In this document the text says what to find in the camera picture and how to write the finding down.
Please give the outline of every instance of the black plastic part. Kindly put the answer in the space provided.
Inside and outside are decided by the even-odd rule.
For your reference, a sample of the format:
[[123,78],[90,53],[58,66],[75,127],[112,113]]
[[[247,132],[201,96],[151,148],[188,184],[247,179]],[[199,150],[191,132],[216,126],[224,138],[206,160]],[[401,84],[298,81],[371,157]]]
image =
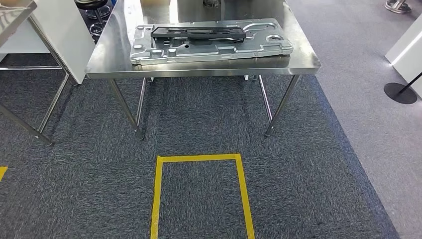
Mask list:
[[92,0],[92,1],[78,1],[75,0],[76,6],[82,10],[95,10],[106,5],[108,0]]
[[411,88],[407,88],[400,93],[404,87],[405,85],[399,83],[388,83],[384,86],[384,92],[388,97],[398,103],[406,105],[415,103],[418,97]]
[[232,38],[243,41],[246,34],[241,27],[157,27],[153,38],[184,37],[192,39]]

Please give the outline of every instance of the metal frame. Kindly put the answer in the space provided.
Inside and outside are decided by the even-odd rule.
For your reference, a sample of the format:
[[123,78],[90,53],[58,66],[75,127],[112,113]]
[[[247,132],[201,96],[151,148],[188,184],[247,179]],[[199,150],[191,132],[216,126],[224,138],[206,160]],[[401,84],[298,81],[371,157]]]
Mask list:
[[54,108],[56,107],[56,104],[63,92],[63,89],[68,82],[69,77],[71,76],[71,73],[69,72],[69,69],[66,67],[66,65],[63,63],[60,56],[57,54],[57,52],[54,50],[53,46],[50,44],[50,42],[47,40],[45,35],[42,33],[41,29],[38,27],[38,25],[35,23],[34,19],[30,16],[28,18],[28,21],[31,23],[32,28],[35,30],[35,32],[38,34],[38,36],[43,41],[44,45],[47,47],[47,49],[50,51],[53,58],[56,60],[56,62],[59,64],[59,66],[17,66],[17,67],[0,67],[0,71],[16,71],[16,70],[64,70],[66,72],[66,76],[64,77],[62,83],[60,84],[59,89],[56,92],[56,95],[53,98],[53,101],[51,102],[47,113],[45,114],[40,126],[38,127],[38,130],[34,129],[31,125],[29,125],[27,122],[19,118],[17,115],[15,115],[12,111],[10,111],[8,108],[3,106],[0,103],[0,112],[2,112],[6,117],[10,118],[14,122],[16,122],[18,125],[22,126],[24,129],[26,129],[30,134],[35,136],[36,138],[40,139],[42,142],[46,143],[47,145],[52,145],[53,142],[44,136],[42,133],[45,129],[45,126],[48,123],[48,120],[51,117],[51,114],[53,113]]
[[114,95],[117,98],[117,101],[119,102],[120,106],[123,108],[124,114],[129,120],[130,125],[132,126],[132,129],[135,131],[136,137],[140,140],[144,139],[145,133],[141,131],[141,129],[139,128],[139,124],[140,124],[141,113],[142,113],[142,104],[143,104],[144,95],[145,95],[146,78],[144,77],[142,79],[142,87],[141,87],[141,93],[139,96],[139,103],[138,103],[138,109],[136,112],[136,118],[132,115],[132,112],[130,111],[129,106],[124,100],[123,94],[121,93],[116,81],[114,79],[108,79],[108,83],[110,84],[111,89],[113,90]]
[[[267,98],[267,91],[265,90],[264,87],[264,82],[262,80],[262,76],[258,75],[258,79],[259,79],[259,85],[261,87],[261,92],[262,92],[262,98],[264,99],[264,104],[265,104],[265,109],[267,111],[267,116],[268,116],[268,127],[265,131],[265,136],[270,136],[272,133],[272,129],[274,128],[274,125],[276,124],[278,118],[280,117],[280,112],[283,109],[283,107],[286,105],[287,100],[289,99],[289,96],[292,94],[293,89],[295,88],[298,80],[300,78],[300,75],[293,75],[289,86],[287,87],[286,91],[284,92],[283,97],[281,98],[280,104],[278,105],[275,114],[273,115],[271,113],[271,109],[270,109],[270,104],[268,103],[268,98]],[[141,118],[141,113],[142,113],[142,105],[143,105],[143,100],[144,100],[144,95],[145,95],[145,88],[146,88],[146,78],[144,77],[142,80],[142,87],[141,87],[141,92],[140,92],[140,96],[139,96],[139,104],[138,104],[138,108],[137,108],[137,112],[136,112],[136,117],[133,116],[132,112],[129,109],[129,106],[127,105],[123,94],[121,93],[115,79],[108,79],[108,82],[110,83],[110,86],[117,98],[117,101],[119,102],[120,106],[123,108],[123,111],[126,115],[126,117],[128,118],[130,125],[132,126],[133,130],[136,133],[136,136],[138,139],[142,140],[145,138],[145,132],[142,132],[141,129],[139,128],[139,124],[140,124],[140,118]]]

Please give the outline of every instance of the stainless steel table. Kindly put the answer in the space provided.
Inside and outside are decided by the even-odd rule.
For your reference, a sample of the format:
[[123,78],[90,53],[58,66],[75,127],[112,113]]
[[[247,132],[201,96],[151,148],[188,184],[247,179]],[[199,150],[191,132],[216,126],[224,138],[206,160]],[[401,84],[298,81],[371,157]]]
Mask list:
[[[134,31],[139,24],[256,18],[277,19],[293,43],[294,50],[290,56],[148,66],[132,65],[129,60]],[[247,80],[249,75],[258,75],[269,120],[265,135],[269,136],[300,75],[315,74],[320,67],[314,50],[284,0],[221,0],[218,7],[206,7],[202,0],[119,0],[88,62],[87,76],[108,80],[131,126],[138,137],[143,138],[139,121],[146,78],[153,81],[154,77],[244,75]],[[261,74],[293,76],[274,116]],[[115,79],[124,78],[143,78],[136,116],[130,112],[115,82]]]
[[0,71],[16,71],[16,70],[64,70],[66,72],[66,76],[64,77],[59,89],[56,92],[56,95],[53,98],[53,101],[50,104],[50,107],[47,110],[47,113],[45,114],[41,125],[38,127],[38,129],[34,129],[31,125],[29,125],[27,122],[19,118],[17,115],[15,115],[10,109],[8,109],[6,106],[2,105],[0,103],[0,112],[3,113],[5,116],[10,118],[11,120],[15,121],[18,125],[22,126],[24,129],[26,129],[30,134],[35,136],[36,138],[40,139],[44,143],[48,145],[52,145],[53,142],[44,136],[42,133],[45,129],[45,126],[48,123],[48,120],[50,119],[50,116],[56,107],[57,101],[59,100],[60,95],[62,94],[63,88],[65,87],[70,72],[68,71],[67,67],[63,63],[63,61],[60,59],[59,55],[56,53],[54,48],[51,46],[45,35],[42,33],[41,29],[37,25],[37,23],[32,19],[30,16],[31,13],[34,11],[34,9],[37,7],[37,4],[34,2],[34,0],[18,0],[15,2],[13,6],[8,5],[9,7],[23,7],[22,10],[14,10],[7,13],[0,13],[0,46],[2,46],[7,39],[15,33],[16,29],[25,21],[28,19],[29,23],[31,23],[32,28],[34,31],[38,34],[40,39],[43,41],[44,45],[47,47],[47,49],[50,51],[51,55],[54,57],[56,62],[58,63],[58,66],[1,66]]

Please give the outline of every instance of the floor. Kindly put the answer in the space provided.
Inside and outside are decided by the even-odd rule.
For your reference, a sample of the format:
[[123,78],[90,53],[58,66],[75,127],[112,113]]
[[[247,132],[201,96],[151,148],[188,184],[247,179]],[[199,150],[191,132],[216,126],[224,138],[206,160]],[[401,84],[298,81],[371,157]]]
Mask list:
[[289,0],[322,63],[316,75],[353,149],[403,239],[422,238],[422,102],[385,96],[404,83],[384,55],[422,12],[384,9],[383,0]]
[[[23,59],[51,61],[4,63]],[[2,72],[0,101],[35,125],[62,76]],[[289,79],[264,77],[273,110]],[[140,80],[118,84],[134,111]],[[45,132],[53,147],[0,115],[1,238],[149,238],[156,156],[224,153],[241,154],[258,239],[398,238],[315,76],[269,138],[259,84],[241,76],[155,79],[143,141],[105,81],[63,96]],[[233,161],[165,163],[162,178],[159,238],[246,238]]]

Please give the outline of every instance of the black bracket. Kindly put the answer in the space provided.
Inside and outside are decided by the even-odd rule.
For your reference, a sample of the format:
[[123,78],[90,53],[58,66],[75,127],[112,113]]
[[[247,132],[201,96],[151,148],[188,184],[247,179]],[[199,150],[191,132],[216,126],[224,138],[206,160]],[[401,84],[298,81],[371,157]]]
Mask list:
[[246,34],[241,27],[157,27],[153,38],[233,39],[243,41]]

